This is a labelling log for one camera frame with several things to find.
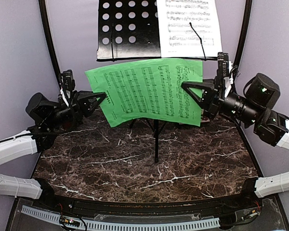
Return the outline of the green sheet music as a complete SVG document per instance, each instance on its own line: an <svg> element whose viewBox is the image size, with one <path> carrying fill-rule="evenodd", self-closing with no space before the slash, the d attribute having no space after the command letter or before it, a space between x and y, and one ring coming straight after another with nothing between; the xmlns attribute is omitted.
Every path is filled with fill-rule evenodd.
<svg viewBox="0 0 289 231"><path fill-rule="evenodd" d="M101 109L111 127L136 118L199 126L201 108L181 87L202 82L203 63L163 58L113 64L85 72L93 92L105 92Z"/></svg>

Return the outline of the white sheet music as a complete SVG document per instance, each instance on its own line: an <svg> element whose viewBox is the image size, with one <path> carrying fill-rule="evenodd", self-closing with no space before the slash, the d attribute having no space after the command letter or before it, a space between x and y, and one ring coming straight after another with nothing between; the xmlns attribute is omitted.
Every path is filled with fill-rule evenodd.
<svg viewBox="0 0 289 231"><path fill-rule="evenodd" d="M158 0L161 57L210 59L222 51L214 0Z"/></svg>

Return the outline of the black music stand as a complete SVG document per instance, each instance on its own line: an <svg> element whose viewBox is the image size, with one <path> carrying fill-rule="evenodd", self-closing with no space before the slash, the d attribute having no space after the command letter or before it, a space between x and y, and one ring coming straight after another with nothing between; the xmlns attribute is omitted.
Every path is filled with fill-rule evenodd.
<svg viewBox="0 0 289 231"><path fill-rule="evenodd" d="M99 61L122 60L122 63L128 63L163 59L160 52L157 0L102 0L99 2L98 13ZM201 62L207 60L177 58ZM154 131L157 131L160 120L153 120Z"/></svg>

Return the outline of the brown wooden metronome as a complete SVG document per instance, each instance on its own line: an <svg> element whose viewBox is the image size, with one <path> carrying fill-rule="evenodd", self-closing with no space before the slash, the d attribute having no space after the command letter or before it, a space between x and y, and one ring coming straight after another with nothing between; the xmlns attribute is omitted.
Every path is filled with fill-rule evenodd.
<svg viewBox="0 0 289 231"><path fill-rule="evenodd" d="M61 127L62 127L62 130L64 131L68 131L68 130L71 130L74 126L74 122L73 121L67 121L67 122L64 122Z"/></svg>

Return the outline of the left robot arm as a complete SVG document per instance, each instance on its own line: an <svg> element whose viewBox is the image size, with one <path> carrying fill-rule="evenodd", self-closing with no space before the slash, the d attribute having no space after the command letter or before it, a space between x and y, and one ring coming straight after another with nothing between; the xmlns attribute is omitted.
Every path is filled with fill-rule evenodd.
<svg viewBox="0 0 289 231"><path fill-rule="evenodd" d="M35 125L10 138L0 141L0 166L17 158L41 153L50 149L59 135L69 133L84 117L93 114L106 93L73 91L70 97L58 97L58 102L48 100L42 93L34 94L28 102L26 113ZM24 179L0 173L0 195L39 200L48 210L58 206L51 185L42 178Z"/></svg>

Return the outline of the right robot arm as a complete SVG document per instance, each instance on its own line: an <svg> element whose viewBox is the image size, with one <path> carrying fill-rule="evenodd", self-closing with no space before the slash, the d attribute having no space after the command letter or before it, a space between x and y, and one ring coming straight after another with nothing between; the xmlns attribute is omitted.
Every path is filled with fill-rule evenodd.
<svg viewBox="0 0 289 231"><path fill-rule="evenodd" d="M279 86L268 76L257 73L244 87L244 95L226 92L224 77L202 83L185 81L181 87L210 119L217 114L237 119L265 143L289 150L289 117L272 108L280 97Z"/></svg>

